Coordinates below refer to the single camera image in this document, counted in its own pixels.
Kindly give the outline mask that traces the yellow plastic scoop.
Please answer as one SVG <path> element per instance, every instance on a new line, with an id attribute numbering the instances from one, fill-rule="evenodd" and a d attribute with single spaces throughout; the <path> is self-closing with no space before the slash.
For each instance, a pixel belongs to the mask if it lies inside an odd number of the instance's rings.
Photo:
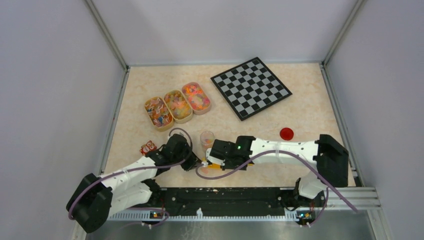
<path id="1" fill-rule="evenodd" d="M 245 171 L 248 167 L 250 166 L 254 166 L 254 163 L 248 163 L 247 165 L 243 166 L 240 168 L 241 171 Z M 201 162 L 201 164 L 198 166 L 198 168 L 209 168 L 209 169 L 218 169 L 218 170 L 235 170 L 237 169 L 239 166 L 230 166 L 230 167 L 225 167 L 222 165 L 218 165 L 216 163 L 212 163 L 208 160 L 204 160 Z"/>

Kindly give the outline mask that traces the clear glass jar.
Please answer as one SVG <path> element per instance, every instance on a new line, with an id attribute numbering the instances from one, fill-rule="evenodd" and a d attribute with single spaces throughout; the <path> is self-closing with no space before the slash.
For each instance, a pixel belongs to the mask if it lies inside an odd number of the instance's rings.
<path id="1" fill-rule="evenodd" d="M 213 147 L 213 144 L 214 144 L 214 141 L 215 141 L 215 135 L 214 135 L 213 132 L 206 130 L 206 131 L 203 131 L 200 134 L 199 139 L 200 139 L 200 142 L 201 142 L 202 150 L 204 152 L 206 152 L 207 149 Z"/>

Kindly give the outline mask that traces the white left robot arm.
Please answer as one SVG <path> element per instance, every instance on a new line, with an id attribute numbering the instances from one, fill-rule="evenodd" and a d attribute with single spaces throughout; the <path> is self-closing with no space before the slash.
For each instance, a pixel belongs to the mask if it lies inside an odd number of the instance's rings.
<path id="1" fill-rule="evenodd" d="M 126 167 L 109 174 L 86 175 L 65 207 L 68 218 L 92 233 L 120 211 L 141 204 L 154 207 L 161 198 L 154 178 L 173 167 L 189 171 L 198 161 L 192 138 L 186 132 L 175 133 L 166 144 Z"/>

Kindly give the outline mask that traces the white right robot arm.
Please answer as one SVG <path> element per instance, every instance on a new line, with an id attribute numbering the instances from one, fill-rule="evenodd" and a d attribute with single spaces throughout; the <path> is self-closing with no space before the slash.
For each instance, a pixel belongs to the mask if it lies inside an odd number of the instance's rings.
<path id="1" fill-rule="evenodd" d="M 325 188 L 345 188 L 349 183 L 349 152 L 335 138 L 320 134 L 317 140 L 271 141 L 241 135 L 235 142 L 216 139 L 206 160 L 223 170 L 245 170 L 247 165 L 303 165 L 309 173 L 295 185 L 293 200 L 307 206 Z"/>

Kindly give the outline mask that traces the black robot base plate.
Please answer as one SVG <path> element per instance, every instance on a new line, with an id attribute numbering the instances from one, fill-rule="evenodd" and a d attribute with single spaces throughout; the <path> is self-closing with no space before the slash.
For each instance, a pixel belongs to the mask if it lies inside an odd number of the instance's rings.
<path id="1" fill-rule="evenodd" d="M 280 187 L 169 187 L 155 191 L 148 202 L 136 207 L 163 209 L 172 217 L 193 216 L 198 209 L 206 217 L 265 217 L 324 205 L 323 191 L 314 199 L 294 193 Z"/>

